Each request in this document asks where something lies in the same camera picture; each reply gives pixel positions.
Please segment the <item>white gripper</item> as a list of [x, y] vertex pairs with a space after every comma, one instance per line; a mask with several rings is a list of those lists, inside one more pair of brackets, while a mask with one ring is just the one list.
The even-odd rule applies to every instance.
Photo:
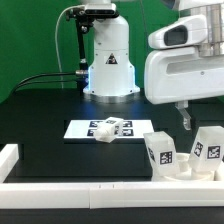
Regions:
[[187, 100], [224, 95], [224, 56], [199, 53], [207, 37], [204, 15], [180, 18], [148, 37], [153, 51], [145, 62], [145, 96], [153, 104], [176, 102], [187, 131], [191, 130]]

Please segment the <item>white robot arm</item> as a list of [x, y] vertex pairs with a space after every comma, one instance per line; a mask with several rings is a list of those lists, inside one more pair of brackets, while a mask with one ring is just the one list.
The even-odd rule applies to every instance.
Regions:
[[[129, 27], [116, 14], [117, 1], [81, 0], [94, 26], [94, 61], [85, 93], [105, 102], [138, 90], [129, 61]], [[148, 37], [153, 51], [145, 61], [145, 96], [153, 104], [173, 102], [189, 130], [188, 102], [224, 95], [224, 0], [162, 2], [179, 18]]]

